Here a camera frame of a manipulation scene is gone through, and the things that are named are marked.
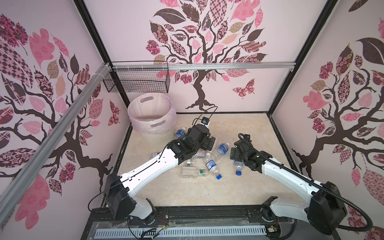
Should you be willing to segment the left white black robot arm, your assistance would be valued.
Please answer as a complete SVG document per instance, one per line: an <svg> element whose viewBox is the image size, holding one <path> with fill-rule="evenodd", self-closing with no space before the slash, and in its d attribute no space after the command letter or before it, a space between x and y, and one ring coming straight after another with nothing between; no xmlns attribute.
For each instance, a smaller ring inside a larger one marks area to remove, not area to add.
<svg viewBox="0 0 384 240"><path fill-rule="evenodd" d="M157 210L149 199L137 198L137 193L162 173L191 159L199 150L211 150L214 142L208 126L197 124L140 167L122 175L110 174L104 193L113 219L136 217L145 224L152 223L158 215Z"/></svg>

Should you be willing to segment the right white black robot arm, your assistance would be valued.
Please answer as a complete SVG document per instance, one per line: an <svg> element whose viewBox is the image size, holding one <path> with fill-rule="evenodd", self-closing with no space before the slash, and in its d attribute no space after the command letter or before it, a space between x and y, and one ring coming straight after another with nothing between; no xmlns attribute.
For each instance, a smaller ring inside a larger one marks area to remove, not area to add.
<svg viewBox="0 0 384 240"><path fill-rule="evenodd" d="M347 215L338 187L331 182L324 184L299 174L270 154L257 151L248 136L239 134L238 137L235 149L245 166L277 180L304 200L294 203L276 198L269 205L273 214L308 222L320 233L332 235Z"/></svg>

